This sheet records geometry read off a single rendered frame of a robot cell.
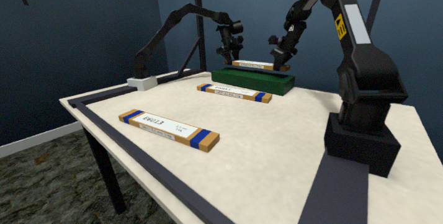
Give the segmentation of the green flat rectangular platform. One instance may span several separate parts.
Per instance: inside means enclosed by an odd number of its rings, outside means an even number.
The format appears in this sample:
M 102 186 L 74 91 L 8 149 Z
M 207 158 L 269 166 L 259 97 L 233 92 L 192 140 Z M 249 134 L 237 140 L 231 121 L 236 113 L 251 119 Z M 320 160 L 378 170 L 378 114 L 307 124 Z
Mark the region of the green flat rectangular platform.
M 283 96 L 294 87 L 295 76 L 224 67 L 211 71 L 212 81 Z

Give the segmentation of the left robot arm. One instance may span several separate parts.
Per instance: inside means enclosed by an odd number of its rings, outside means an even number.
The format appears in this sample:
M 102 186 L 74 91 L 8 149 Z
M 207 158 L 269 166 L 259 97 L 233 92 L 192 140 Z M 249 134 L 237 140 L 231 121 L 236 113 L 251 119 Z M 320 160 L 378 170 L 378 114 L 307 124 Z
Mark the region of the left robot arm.
M 296 1 L 286 15 L 287 35 L 299 39 L 318 0 Z M 345 131 L 384 137 L 391 104 L 402 104 L 408 93 L 388 54 L 375 47 L 357 0 L 320 0 L 331 9 L 344 59 L 337 68 L 342 102 L 339 123 Z M 300 21 L 301 20 L 301 21 Z M 360 93 L 359 91 L 376 91 Z

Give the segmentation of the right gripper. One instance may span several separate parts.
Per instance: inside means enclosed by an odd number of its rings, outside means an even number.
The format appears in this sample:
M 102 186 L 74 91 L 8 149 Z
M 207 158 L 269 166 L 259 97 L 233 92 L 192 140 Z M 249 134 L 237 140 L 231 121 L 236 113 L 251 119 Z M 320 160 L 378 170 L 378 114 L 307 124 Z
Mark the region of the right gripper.
M 232 64 L 231 55 L 233 55 L 235 60 L 239 60 L 239 51 L 243 48 L 242 44 L 231 44 L 228 45 L 228 37 L 232 38 L 231 35 L 226 35 L 222 37 L 221 42 L 223 42 L 224 46 L 217 48 L 217 54 L 220 54 L 222 52 L 222 56 L 229 62 L 229 64 Z M 227 47 L 225 47 L 227 46 Z M 241 48 L 240 48 L 241 47 Z M 232 52 L 231 52 L 231 51 Z

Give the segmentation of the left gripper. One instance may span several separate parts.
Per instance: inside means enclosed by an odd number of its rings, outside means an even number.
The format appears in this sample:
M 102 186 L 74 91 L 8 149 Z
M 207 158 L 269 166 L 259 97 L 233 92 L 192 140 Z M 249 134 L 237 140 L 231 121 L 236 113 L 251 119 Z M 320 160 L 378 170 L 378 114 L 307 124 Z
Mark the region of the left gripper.
M 297 54 L 297 49 L 294 48 L 299 39 L 293 38 L 289 35 L 284 37 L 284 41 L 282 42 L 279 48 L 274 48 L 271 50 L 271 55 L 274 55 L 274 65 L 273 69 L 275 70 L 278 66 L 284 65 L 293 55 Z M 294 48 L 294 49 L 293 49 Z M 293 55 L 291 55 L 293 52 Z

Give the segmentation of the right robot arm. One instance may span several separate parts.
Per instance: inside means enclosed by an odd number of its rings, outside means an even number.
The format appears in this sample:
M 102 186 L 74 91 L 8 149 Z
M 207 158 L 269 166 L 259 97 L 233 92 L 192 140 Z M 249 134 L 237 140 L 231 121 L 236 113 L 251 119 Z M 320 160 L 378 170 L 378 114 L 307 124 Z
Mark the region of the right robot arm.
M 237 20 L 233 23 L 233 21 L 229 18 L 229 15 L 226 12 L 219 11 L 211 11 L 191 3 L 187 3 L 184 7 L 180 8 L 178 11 L 171 11 L 170 15 L 167 18 L 167 21 L 160 28 L 157 34 L 151 39 L 151 41 L 141 49 L 136 55 L 135 60 L 132 62 L 132 68 L 134 73 L 134 78 L 132 79 L 145 79 L 151 76 L 148 75 L 148 70 L 144 63 L 148 62 L 150 58 L 153 57 L 151 54 L 154 48 L 158 45 L 158 43 L 164 38 L 164 36 L 180 21 L 182 17 L 187 15 L 188 13 L 197 14 L 202 17 L 209 18 L 218 24 L 224 24 L 223 26 L 217 26 L 216 31 L 220 31 L 221 37 L 226 35 L 235 35 L 243 32 L 243 25 L 240 20 Z M 229 25 L 229 26 L 226 26 Z M 234 38 L 234 36 L 232 36 Z M 232 39 L 228 37 L 228 45 L 231 44 L 240 44 L 242 43 L 243 36 L 240 35 L 238 38 Z

